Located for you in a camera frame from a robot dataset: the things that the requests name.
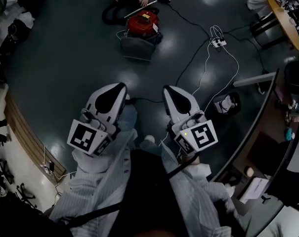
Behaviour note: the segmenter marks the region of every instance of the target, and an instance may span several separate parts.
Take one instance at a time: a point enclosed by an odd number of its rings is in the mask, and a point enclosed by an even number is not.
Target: wooden table
[[[255,81],[253,79],[249,79],[249,81],[242,80],[235,82],[235,86],[243,86],[248,85],[250,83],[255,82],[262,82],[264,80],[267,81],[267,78],[270,74],[263,75],[256,77]],[[263,173],[256,167],[256,165],[252,162],[249,158],[249,153],[261,133],[269,136],[272,140],[276,141],[277,143],[281,143],[285,141],[284,137],[284,130],[286,129],[286,124],[284,122],[284,112],[281,109],[276,108],[276,100],[277,97],[275,95],[274,87],[275,85],[278,86],[278,89],[284,94],[284,104],[289,101],[289,97],[285,94],[285,82],[283,73],[279,73],[273,76],[272,83],[270,86],[269,91],[267,92],[266,99],[262,105],[262,108],[258,114],[258,117],[254,121],[253,126],[250,128],[249,133],[246,135],[245,140],[241,143],[240,147],[237,149],[234,156],[230,159],[226,167],[222,170],[221,174],[217,176],[215,179],[217,182],[222,182],[231,174],[230,169],[233,167],[239,173],[243,175],[243,182],[239,183],[235,188],[235,193],[232,197],[232,201],[236,206],[236,209],[239,214],[245,215],[255,204],[256,199],[248,200],[245,204],[239,201],[239,198],[252,181],[253,177],[261,177],[266,178]],[[291,128],[294,132],[297,131],[298,124],[292,123]],[[284,163],[284,161],[291,155],[291,152],[295,149],[296,145],[292,141],[288,150],[282,156],[282,160],[278,163],[280,166]],[[245,174],[246,167],[251,167],[254,170],[253,177],[249,178]],[[265,190],[269,187],[270,183],[272,182],[274,176],[269,180]]]
[[[281,8],[276,0],[267,0],[267,2],[273,13],[251,27],[254,37],[279,24],[285,35],[264,45],[263,48],[267,49],[289,39],[296,50],[299,51],[299,34],[296,27],[290,22],[290,16],[287,11]]]

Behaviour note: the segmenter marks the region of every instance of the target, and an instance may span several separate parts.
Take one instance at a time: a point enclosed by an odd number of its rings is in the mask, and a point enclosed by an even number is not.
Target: power strip
[[[216,39],[216,40],[213,40],[212,41],[212,45],[217,48],[217,47],[220,47],[220,46],[224,46],[226,45],[226,41],[220,41],[219,39]]]

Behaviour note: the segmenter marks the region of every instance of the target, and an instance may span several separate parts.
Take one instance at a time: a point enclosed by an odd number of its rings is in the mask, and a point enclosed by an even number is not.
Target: concrete floor
[[[247,0],[171,0],[172,6],[189,20],[201,24],[207,31],[218,25],[223,31],[244,26],[256,20],[246,7]],[[164,35],[151,63],[125,59],[115,33],[122,26],[108,26],[101,20],[102,11],[111,0],[47,0],[35,20],[29,38],[21,43],[13,56],[3,65],[8,84],[23,116],[39,139],[68,171],[76,168],[72,148],[66,141],[72,120],[79,117],[81,108],[98,88],[122,81],[131,97],[162,99],[162,87],[174,85],[178,75],[190,61],[198,46],[206,39],[199,27],[192,26],[175,12],[156,3],[159,8],[161,31]],[[280,34],[276,26],[268,37]],[[247,28],[234,32],[239,38],[251,38]],[[226,49],[239,62],[235,78],[260,75],[259,56],[248,42],[238,42],[225,36]],[[205,45],[182,76],[178,86],[193,92],[204,70],[207,58]],[[286,43],[262,50],[268,71],[284,68],[284,64],[298,52]],[[236,63],[224,51],[210,48],[208,71],[195,97],[203,110],[211,97],[222,89],[235,74]],[[219,143],[202,154],[202,162],[209,163],[213,175],[233,154],[253,122],[262,98],[255,87],[239,89],[242,111],[229,120],[216,123]],[[148,101],[136,103],[139,137],[152,134],[156,140],[166,135],[169,117],[163,104]],[[211,108],[207,117],[212,117]]]

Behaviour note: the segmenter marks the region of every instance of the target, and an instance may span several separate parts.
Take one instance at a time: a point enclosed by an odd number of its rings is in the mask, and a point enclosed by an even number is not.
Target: blue object
[[[287,141],[292,140],[292,128],[285,130],[285,137]]]

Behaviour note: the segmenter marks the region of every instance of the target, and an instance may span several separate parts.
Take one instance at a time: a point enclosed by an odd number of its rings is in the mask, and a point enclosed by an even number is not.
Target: gray floor
[[[76,165],[71,156],[72,149],[66,144],[68,132],[72,120],[79,116],[95,90],[122,81],[128,86],[131,97],[161,100],[162,87],[175,84],[197,47],[207,37],[200,28],[189,25],[168,6],[156,3],[164,38],[152,62],[127,60],[120,53],[120,43],[115,36],[123,27],[107,26],[101,20],[101,13],[109,3],[111,0],[47,0],[29,38],[4,64],[10,89],[26,121],[69,171]],[[228,31],[256,20],[255,14],[247,9],[246,0],[171,0],[171,4],[207,31],[213,25]],[[279,26],[268,33],[277,36]],[[239,38],[251,38],[247,28],[234,34]],[[225,39],[227,50],[240,65],[235,79],[260,75],[262,67],[255,48],[231,36]],[[267,42],[265,34],[260,39],[262,43]],[[207,58],[206,48],[206,45],[201,48],[179,82],[178,86],[188,92],[198,86]],[[261,53],[269,71],[282,69],[298,54],[286,43]],[[208,71],[200,91],[195,94],[202,110],[236,71],[235,61],[224,51],[218,53],[211,48],[210,54]],[[203,162],[211,165],[214,175],[244,137],[262,101],[254,87],[240,91],[244,108],[234,118],[215,122],[219,143],[201,156]],[[164,105],[139,101],[136,108],[139,137],[153,134],[156,140],[164,138],[169,122]],[[207,112],[209,118],[212,118],[211,110]]]

